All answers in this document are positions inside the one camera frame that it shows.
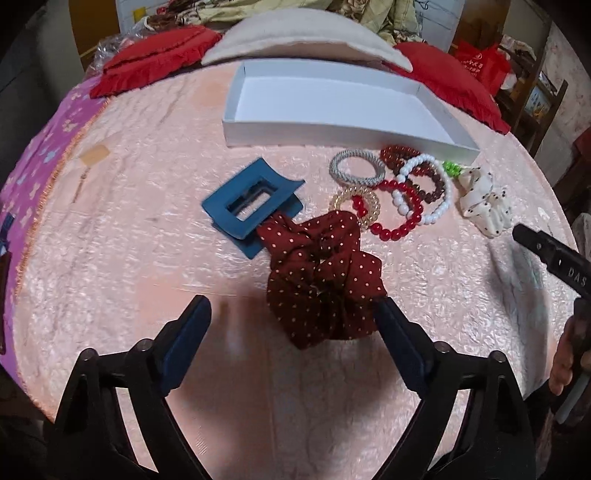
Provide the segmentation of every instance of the round table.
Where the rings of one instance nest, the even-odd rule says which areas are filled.
[[[246,259],[201,208],[259,156],[283,176],[306,180],[296,222],[326,213],[339,189],[328,174],[338,148],[225,146],[221,119],[237,65],[112,99],[74,149],[48,198],[18,296],[20,379],[52,418],[82,349],[126,351],[204,294],[212,325],[168,403],[211,476],[370,478],[419,401],[380,336],[297,350],[267,308],[268,253]],[[475,165],[507,186],[514,220],[575,248],[552,189],[517,140],[450,110],[481,148]],[[97,145],[109,155],[83,180],[80,156]],[[394,227],[400,217],[381,199],[381,221]],[[471,355],[504,351],[524,395],[544,381],[574,293],[510,232],[487,239],[453,207],[402,241],[365,232],[362,248],[382,260],[389,295],[433,340]],[[138,459],[150,465],[131,403],[121,397]],[[440,453],[453,446],[466,399],[458,396]]]

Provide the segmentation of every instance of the gray woven bracelet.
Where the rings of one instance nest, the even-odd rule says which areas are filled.
[[[367,160],[374,166],[375,177],[356,177],[339,170],[339,164],[346,158],[359,157]],[[330,161],[330,175],[339,183],[345,185],[363,185],[374,187],[384,180],[386,176],[386,164],[368,150],[343,150],[337,153]]]

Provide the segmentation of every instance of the plastic bag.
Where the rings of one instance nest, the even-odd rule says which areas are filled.
[[[84,79],[102,75],[105,64],[121,50],[133,45],[139,40],[156,34],[157,32],[148,26],[146,22],[147,18],[142,18],[127,33],[112,35],[101,40],[96,47],[95,58],[86,69]]]
[[[467,42],[461,41],[455,57],[476,79],[495,96],[507,74],[511,72],[511,65],[505,56],[498,51],[498,45],[488,47],[482,51]]]

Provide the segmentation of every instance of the white cushion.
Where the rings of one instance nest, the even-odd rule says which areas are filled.
[[[323,10],[283,8],[242,20],[207,51],[202,65],[238,57],[385,60],[411,72],[400,51],[358,23]]]

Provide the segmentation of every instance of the open cardboard box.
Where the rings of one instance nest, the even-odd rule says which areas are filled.
[[[230,86],[223,130],[229,147],[376,150],[399,144],[464,165],[480,153],[447,107],[421,83],[320,60],[243,61]]]

